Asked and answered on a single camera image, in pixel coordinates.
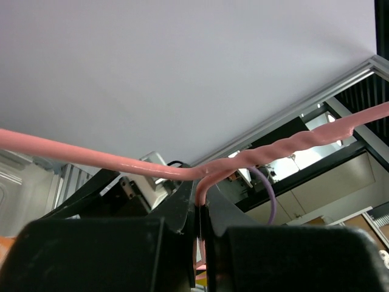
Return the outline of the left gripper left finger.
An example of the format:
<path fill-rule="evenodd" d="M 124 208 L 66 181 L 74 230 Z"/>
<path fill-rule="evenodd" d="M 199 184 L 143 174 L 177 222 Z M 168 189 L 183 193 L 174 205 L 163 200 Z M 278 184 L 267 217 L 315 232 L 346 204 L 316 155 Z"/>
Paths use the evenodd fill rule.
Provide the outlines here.
<path fill-rule="evenodd" d="M 150 214 L 41 219 L 17 236 L 2 291 L 190 291 L 195 285 L 194 184 Z"/>

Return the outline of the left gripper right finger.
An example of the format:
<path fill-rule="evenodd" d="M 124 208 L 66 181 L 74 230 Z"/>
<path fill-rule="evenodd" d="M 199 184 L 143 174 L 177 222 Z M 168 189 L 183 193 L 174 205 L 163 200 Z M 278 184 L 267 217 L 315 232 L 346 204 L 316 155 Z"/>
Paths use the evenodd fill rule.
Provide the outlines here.
<path fill-rule="evenodd" d="M 388 290 L 388 269 L 361 229 L 260 224 L 216 186 L 203 211 L 209 291 Z"/>

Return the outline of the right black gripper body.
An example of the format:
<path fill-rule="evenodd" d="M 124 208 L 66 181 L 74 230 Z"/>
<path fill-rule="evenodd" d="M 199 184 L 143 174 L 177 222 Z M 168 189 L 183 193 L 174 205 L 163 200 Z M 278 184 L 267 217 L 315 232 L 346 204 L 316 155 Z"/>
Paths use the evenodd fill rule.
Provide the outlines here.
<path fill-rule="evenodd" d="M 136 182 L 119 172 L 101 169 L 73 195 L 43 218 L 144 217 L 151 212 Z"/>

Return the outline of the pink hanger with orange trousers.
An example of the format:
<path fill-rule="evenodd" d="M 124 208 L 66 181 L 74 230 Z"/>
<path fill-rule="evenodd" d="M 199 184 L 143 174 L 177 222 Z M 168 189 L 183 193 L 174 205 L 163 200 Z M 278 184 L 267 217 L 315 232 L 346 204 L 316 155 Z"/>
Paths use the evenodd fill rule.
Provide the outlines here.
<path fill-rule="evenodd" d="M 388 103 L 359 111 L 312 131 L 301 131 L 270 145 L 244 150 L 233 158 L 221 158 L 197 167 L 180 169 L 136 159 L 115 156 L 87 148 L 64 144 L 36 136 L 1 130 L 1 148 L 29 155 L 101 167 L 108 170 L 152 176 L 178 181 L 200 180 L 196 189 L 196 205 L 203 206 L 211 186 L 228 177 L 235 170 L 265 165 L 285 158 L 296 151 L 328 145 L 350 137 L 356 127 L 388 116 Z"/>

